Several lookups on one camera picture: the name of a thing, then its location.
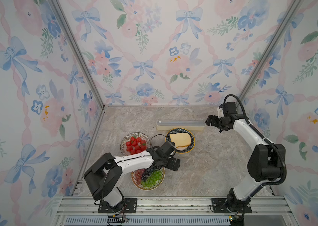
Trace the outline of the dark blue yellow-rimmed plate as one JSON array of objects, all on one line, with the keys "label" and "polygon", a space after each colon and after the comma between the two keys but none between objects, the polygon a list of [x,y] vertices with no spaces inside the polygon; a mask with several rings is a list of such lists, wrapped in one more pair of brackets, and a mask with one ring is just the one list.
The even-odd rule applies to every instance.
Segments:
[{"label": "dark blue yellow-rimmed plate", "polygon": [[179,154],[191,152],[196,144],[193,134],[183,128],[170,130],[166,135],[166,141],[174,142],[176,152]]}]

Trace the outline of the cream plastic wrap dispenser box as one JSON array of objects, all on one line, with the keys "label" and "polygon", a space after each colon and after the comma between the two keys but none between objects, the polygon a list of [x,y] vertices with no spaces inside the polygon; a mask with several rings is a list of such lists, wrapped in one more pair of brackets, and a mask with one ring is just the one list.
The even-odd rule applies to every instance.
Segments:
[{"label": "cream plastic wrap dispenser box", "polygon": [[201,120],[158,120],[157,130],[170,131],[173,129],[186,129],[189,131],[203,131],[206,124]]}]

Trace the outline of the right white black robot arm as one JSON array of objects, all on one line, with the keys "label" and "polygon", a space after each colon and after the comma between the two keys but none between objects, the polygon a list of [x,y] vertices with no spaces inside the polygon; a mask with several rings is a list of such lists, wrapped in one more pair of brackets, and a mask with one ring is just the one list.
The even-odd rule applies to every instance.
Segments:
[{"label": "right white black robot arm", "polygon": [[284,182],[286,149],[265,137],[245,113],[238,114],[235,103],[223,103],[218,107],[218,114],[209,115],[205,123],[221,132],[235,130],[253,149],[245,178],[230,189],[225,199],[211,200],[214,212],[246,212],[251,198],[262,188]]}]

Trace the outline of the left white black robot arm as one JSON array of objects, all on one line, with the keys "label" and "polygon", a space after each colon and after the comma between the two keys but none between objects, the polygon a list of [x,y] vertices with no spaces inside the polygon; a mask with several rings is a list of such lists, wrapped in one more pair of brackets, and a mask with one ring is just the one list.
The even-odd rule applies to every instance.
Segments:
[{"label": "left white black robot arm", "polygon": [[85,173],[84,180],[88,186],[99,213],[120,213],[131,204],[135,198],[126,199],[116,187],[118,180],[134,171],[141,176],[141,181],[147,181],[152,174],[166,168],[178,171],[180,160],[174,157],[176,145],[167,141],[160,147],[128,156],[112,156],[105,153]]}]

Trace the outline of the slice of bread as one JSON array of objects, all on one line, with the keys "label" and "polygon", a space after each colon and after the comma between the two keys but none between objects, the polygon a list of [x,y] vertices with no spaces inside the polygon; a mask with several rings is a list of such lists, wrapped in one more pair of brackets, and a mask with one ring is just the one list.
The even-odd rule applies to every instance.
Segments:
[{"label": "slice of bread", "polygon": [[192,138],[188,133],[175,133],[169,135],[171,142],[175,143],[177,150],[183,150],[192,143]]}]

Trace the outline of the red strawberries pile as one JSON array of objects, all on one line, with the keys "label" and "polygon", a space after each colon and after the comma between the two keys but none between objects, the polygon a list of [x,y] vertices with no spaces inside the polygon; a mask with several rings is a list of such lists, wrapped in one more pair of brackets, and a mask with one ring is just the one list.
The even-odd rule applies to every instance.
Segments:
[{"label": "red strawberries pile", "polygon": [[128,141],[125,142],[125,151],[130,155],[141,153],[147,150],[147,142],[142,137],[131,136]]}]

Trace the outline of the glass bowl with striped rim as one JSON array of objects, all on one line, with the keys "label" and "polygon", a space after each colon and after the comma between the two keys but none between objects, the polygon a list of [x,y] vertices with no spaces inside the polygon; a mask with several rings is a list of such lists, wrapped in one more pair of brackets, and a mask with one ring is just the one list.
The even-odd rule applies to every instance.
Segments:
[{"label": "glass bowl with striped rim", "polygon": [[133,132],[125,136],[120,144],[124,156],[140,153],[150,147],[150,139],[141,132]]}]

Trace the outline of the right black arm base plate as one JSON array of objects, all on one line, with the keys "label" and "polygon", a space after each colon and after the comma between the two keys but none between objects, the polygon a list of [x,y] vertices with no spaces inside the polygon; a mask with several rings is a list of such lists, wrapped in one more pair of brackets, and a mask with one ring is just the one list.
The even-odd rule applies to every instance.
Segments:
[{"label": "right black arm base plate", "polygon": [[211,198],[211,206],[214,213],[225,213],[234,214],[242,213],[252,213],[251,206],[249,202],[239,201],[239,200],[228,200],[227,198]]}]

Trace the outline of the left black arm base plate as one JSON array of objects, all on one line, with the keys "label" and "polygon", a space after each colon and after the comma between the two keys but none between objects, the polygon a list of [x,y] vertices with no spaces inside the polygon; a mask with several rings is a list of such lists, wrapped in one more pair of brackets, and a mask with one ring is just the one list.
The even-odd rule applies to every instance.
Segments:
[{"label": "left black arm base plate", "polygon": [[119,214],[119,213],[136,213],[137,198],[124,198],[116,206],[111,206],[107,201],[101,201],[98,206],[98,213]]}]

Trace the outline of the aluminium mounting rail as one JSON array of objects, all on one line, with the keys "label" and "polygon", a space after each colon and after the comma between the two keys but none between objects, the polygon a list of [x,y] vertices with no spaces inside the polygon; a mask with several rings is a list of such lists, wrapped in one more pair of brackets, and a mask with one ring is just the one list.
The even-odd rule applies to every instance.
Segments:
[{"label": "aluminium mounting rail", "polygon": [[[209,197],[139,197],[136,213],[99,213],[90,197],[64,198],[53,226],[235,226],[229,213],[216,213]],[[254,197],[245,226],[297,226],[282,196]]]}]

